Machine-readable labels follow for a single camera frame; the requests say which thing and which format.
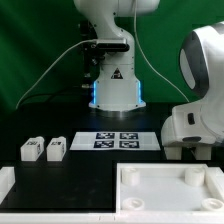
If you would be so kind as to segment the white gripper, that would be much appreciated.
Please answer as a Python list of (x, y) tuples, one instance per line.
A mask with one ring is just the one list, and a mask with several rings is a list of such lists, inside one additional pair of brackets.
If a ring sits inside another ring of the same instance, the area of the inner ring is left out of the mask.
[[(224, 145), (224, 125), (219, 123), (215, 129), (211, 129), (202, 119), (202, 105), (200, 103), (188, 103), (175, 106), (172, 115), (163, 124), (161, 130), (162, 145), (168, 160), (180, 160), (182, 149), (169, 146), (195, 146), (195, 145)], [(212, 148), (210, 146), (198, 146), (195, 150), (197, 160), (210, 160)]]

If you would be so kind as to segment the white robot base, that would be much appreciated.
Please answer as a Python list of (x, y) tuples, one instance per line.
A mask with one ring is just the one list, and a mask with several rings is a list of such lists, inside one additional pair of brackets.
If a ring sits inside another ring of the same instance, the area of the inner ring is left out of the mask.
[(126, 113), (144, 108), (141, 84), (135, 76), (134, 37), (115, 23), (115, 17), (134, 17), (151, 13), (160, 0), (73, 0), (77, 10), (93, 26), (97, 39), (125, 38), (127, 52), (103, 51), (100, 74), (93, 84), (92, 109)]

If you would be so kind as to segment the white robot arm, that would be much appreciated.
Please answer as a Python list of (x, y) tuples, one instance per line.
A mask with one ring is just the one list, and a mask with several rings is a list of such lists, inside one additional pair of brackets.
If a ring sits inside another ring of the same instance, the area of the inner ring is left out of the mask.
[(184, 40), (180, 69), (197, 101), (172, 109), (161, 130), (166, 157), (179, 160), (184, 147), (209, 160), (224, 146), (224, 21), (193, 30)]

